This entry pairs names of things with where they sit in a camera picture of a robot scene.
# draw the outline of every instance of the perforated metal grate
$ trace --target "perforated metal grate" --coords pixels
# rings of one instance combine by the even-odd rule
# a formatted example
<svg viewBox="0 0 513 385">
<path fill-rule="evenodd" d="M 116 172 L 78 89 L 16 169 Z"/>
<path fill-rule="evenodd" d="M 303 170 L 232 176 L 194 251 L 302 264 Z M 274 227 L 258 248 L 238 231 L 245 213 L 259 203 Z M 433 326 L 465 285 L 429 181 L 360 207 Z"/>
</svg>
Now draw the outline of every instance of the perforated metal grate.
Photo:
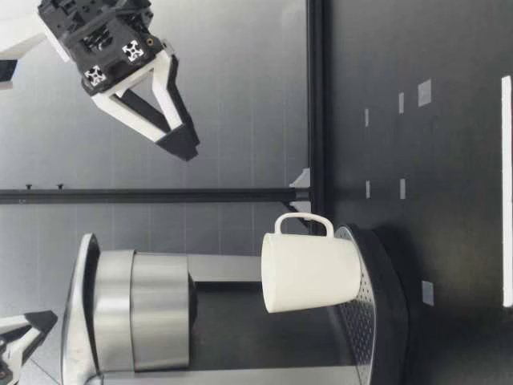
<svg viewBox="0 0 513 385">
<path fill-rule="evenodd" d="M 340 228 L 336 237 L 354 241 L 353 235 L 346 227 Z M 354 301 L 340 305 L 340 309 L 356 359 L 360 384 L 370 385 L 376 340 L 376 306 L 372 283 L 361 255 L 360 261 L 362 263 L 360 293 Z"/>
</svg>

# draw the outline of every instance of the white tape marker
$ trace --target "white tape marker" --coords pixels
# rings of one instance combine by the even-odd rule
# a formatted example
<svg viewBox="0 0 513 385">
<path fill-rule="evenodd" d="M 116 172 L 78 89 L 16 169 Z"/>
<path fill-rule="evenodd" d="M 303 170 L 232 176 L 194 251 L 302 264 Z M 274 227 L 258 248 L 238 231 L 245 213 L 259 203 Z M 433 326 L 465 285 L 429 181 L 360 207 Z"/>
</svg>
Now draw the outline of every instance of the white tape marker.
<svg viewBox="0 0 513 385">
<path fill-rule="evenodd" d="M 366 181 L 366 199 L 370 199 L 370 180 Z"/>
<path fill-rule="evenodd" d="M 503 78 L 503 280 L 504 306 L 513 306 L 513 158 L 511 77 Z"/>
<path fill-rule="evenodd" d="M 406 199 L 406 179 L 401 179 L 399 181 L 399 197 L 401 201 Z"/>
<path fill-rule="evenodd" d="M 431 79 L 418 85 L 418 106 L 424 107 L 433 101 L 431 94 Z"/>
<path fill-rule="evenodd" d="M 404 92 L 399 94 L 399 115 L 404 114 Z"/>
</svg>

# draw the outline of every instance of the black metal rail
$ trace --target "black metal rail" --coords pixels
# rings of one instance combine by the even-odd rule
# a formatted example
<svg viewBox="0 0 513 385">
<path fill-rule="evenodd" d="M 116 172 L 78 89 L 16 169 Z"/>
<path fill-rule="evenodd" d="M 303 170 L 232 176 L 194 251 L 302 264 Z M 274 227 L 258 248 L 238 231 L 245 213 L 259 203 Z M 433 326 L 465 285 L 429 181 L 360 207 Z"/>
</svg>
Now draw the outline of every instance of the black metal rail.
<svg viewBox="0 0 513 385">
<path fill-rule="evenodd" d="M 0 190 L 0 205 L 77 205 L 309 201 L 309 189 L 56 189 Z"/>
<path fill-rule="evenodd" d="M 312 212 L 325 216 L 324 0 L 307 0 L 309 158 Z M 312 223 L 313 233 L 322 226 Z"/>
</svg>

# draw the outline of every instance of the gray wall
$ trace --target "gray wall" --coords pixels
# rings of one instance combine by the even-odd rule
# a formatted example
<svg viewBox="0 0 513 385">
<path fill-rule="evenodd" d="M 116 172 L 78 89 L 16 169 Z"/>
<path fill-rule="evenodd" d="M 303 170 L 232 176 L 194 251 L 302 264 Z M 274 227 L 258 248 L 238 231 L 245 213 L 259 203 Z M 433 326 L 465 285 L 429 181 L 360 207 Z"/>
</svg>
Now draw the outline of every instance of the gray wall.
<svg viewBox="0 0 513 385">
<path fill-rule="evenodd" d="M 37 3 L 4 4 L 2 18 Z M 44 43 L 20 62 L 15 89 L 0 93 L 0 188 L 277 187 L 308 166 L 305 1 L 153 3 L 152 30 L 180 57 L 200 155 L 185 164 L 97 110 L 74 65 Z M 252 255 L 283 212 L 278 204 L 0 207 L 0 316 L 60 315 L 85 233 L 104 249 Z M 34 356 L 55 379 L 59 328 Z M 53 382 L 29 363 L 23 383 Z"/>
</svg>

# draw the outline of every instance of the ceramic mug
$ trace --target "ceramic mug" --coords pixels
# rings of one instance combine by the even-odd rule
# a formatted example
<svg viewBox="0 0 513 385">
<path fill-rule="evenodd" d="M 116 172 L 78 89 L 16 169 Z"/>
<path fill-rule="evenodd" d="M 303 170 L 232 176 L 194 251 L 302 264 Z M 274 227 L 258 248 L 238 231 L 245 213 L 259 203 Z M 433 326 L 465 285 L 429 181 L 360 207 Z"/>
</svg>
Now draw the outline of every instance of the ceramic mug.
<svg viewBox="0 0 513 385">
<path fill-rule="evenodd" d="M 285 219 L 317 221 L 326 236 L 283 234 Z M 265 234 L 262 248 L 262 286 L 269 313 L 333 306 L 354 300 L 362 268 L 356 245 L 335 237 L 333 224 L 309 213 L 278 218 L 274 233 Z"/>
</svg>

